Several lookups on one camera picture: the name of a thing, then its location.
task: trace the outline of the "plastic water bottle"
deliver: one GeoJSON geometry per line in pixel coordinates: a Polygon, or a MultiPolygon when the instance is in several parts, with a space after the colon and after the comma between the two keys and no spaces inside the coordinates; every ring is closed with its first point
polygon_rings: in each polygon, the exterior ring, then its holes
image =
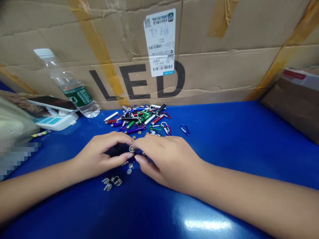
{"type": "Polygon", "coordinates": [[[33,51],[46,63],[46,68],[57,86],[85,117],[93,118],[100,113],[100,109],[82,83],[68,71],[50,49],[34,49],[33,51]]]}

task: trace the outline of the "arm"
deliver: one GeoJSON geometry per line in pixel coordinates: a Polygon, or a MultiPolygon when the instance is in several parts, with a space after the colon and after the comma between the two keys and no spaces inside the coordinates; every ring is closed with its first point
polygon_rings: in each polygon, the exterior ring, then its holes
{"type": "Polygon", "coordinates": [[[0,183],[0,224],[43,199],[73,184],[98,176],[122,165],[133,153],[110,158],[104,154],[117,143],[132,145],[123,133],[98,135],[73,159],[0,183]]]}
{"type": "Polygon", "coordinates": [[[155,162],[136,155],[141,170],[166,187],[194,196],[276,238],[318,238],[319,192],[314,189],[211,165],[180,137],[148,135],[137,139],[133,147],[155,162]]]}

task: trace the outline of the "smartphone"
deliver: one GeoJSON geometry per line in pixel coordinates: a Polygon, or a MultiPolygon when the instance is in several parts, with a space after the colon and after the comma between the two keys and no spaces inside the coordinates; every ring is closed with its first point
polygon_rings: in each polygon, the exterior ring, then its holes
{"type": "Polygon", "coordinates": [[[28,99],[34,105],[50,107],[56,110],[63,110],[67,112],[76,112],[78,109],[71,101],[58,99],[52,96],[40,96],[28,99]]]}

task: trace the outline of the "bottle cap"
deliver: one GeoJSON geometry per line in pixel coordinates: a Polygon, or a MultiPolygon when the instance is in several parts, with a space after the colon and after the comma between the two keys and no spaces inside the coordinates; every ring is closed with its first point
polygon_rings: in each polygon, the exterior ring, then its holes
{"type": "Polygon", "coordinates": [[[42,48],[42,49],[34,49],[35,54],[38,55],[41,59],[51,58],[54,57],[53,52],[49,48],[42,48]]]}

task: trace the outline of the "green bottle label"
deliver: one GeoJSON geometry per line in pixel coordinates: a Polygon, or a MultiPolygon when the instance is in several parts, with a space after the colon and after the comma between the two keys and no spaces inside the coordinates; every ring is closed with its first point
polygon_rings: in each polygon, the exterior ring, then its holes
{"type": "Polygon", "coordinates": [[[65,93],[65,95],[73,104],[75,104],[76,107],[85,106],[93,101],[89,93],[84,88],[72,93],[65,93]]]}

